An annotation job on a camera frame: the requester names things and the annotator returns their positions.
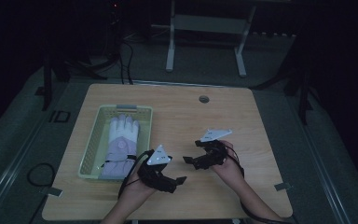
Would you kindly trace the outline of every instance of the table leg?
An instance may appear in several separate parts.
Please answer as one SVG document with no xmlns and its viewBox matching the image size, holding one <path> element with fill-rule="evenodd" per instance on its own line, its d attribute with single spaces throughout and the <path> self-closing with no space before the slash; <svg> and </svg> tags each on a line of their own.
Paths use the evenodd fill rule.
<svg viewBox="0 0 358 224">
<path fill-rule="evenodd" d="M 243 27 L 241 42 L 234 49 L 235 58 L 237 60 L 238 72 L 240 74 L 240 77 L 246 77 L 246 70 L 245 70 L 245 65 L 243 63 L 242 51 L 243 51 L 243 47 L 245 46 L 246 37 L 248 37 L 249 30 L 251 28 L 252 19 L 253 19 L 254 15 L 255 15 L 255 7 L 252 7 L 251 12 L 248 17 L 248 20 L 245 22 L 244 27 Z"/>
<path fill-rule="evenodd" d="M 170 46 L 168 48 L 167 65 L 165 70 L 171 72 L 173 70 L 173 60 L 175 57 L 175 1 L 171 1 L 171 26 L 170 26 Z"/>
</svg>

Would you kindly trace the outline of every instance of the plastic basket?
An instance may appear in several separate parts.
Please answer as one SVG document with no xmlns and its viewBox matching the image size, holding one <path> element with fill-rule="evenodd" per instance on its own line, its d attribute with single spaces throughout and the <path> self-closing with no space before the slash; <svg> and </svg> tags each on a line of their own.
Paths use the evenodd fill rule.
<svg viewBox="0 0 358 224">
<path fill-rule="evenodd" d="M 120 114 L 139 121 L 137 156 L 149 150 L 153 109 L 145 105 L 101 105 L 92 127 L 89 141 L 80 163 L 78 175 L 88 179 L 105 179 L 101 176 L 102 165 L 108 149 L 110 119 Z M 125 176 L 113 180 L 122 180 Z"/>
</svg>

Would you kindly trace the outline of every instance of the glove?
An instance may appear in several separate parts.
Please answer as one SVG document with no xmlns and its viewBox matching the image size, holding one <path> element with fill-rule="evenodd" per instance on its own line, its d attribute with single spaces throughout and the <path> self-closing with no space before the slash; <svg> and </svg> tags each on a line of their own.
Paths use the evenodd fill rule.
<svg viewBox="0 0 358 224">
<path fill-rule="evenodd" d="M 114 117 L 110 121 L 109 145 L 101 178 L 123 179 L 136 161 L 139 122 L 131 116 Z"/>
</svg>

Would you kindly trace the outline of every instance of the wooden table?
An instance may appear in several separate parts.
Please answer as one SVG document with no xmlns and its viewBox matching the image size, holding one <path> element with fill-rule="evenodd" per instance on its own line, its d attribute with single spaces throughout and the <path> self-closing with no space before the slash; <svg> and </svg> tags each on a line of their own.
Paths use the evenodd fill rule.
<svg viewBox="0 0 358 224">
<path fill-rule="evenodd" d="M 208 96 L 207 104 L 199 101 Z M 228 140 L 238 153 L 245 178 L 280 216 L 290 217 L 292 207 L 282 183 L 255 98 L 248 89 L 188 86 L 93 84 L 89 87 L 69 139 L 53 188 L 43 210 L 46 220 L 102 219 L 117 201 L 120 183 L 82 179 L 77 170 L 100 105 L 153 107 L 150 148 L 162 144 L 173 160 L 163 170 L 170 178 L 187 176 L 173 194 L 156 192 L 129 219 L 200 219 L 246 217 L 239 199 L 211 170 L 195 170 L 183 156 L 198 157 L 196 147 L 207 129 L 231 129 Z"/>
</svg>

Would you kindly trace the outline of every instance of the metal stand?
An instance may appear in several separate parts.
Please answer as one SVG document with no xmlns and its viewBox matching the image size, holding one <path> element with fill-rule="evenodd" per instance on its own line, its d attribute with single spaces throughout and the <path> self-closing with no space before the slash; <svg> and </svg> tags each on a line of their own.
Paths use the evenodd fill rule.
<svg viewBox="0 0 358 224">
<path fill-rule="evenodd" d="M 242 51 L 245 45 L 246 37 L 249 34 L 254 14 L 255 6 L 251 8 L 247 20 L 180 15 L 175 14 L 175 0 L 172 0 L 170 45 L 168 48 L 167 64 L 165 68 L 166 71 L 173 71 L 173 61 L 175 54 L 175 30 L 190 30 L 241 35 L 241 42 L 234 49 L 234 53 L 237 60 L 239 75 L 240 77 L 246 77 L 246 70 L 242 58 Z"/>
</svg>

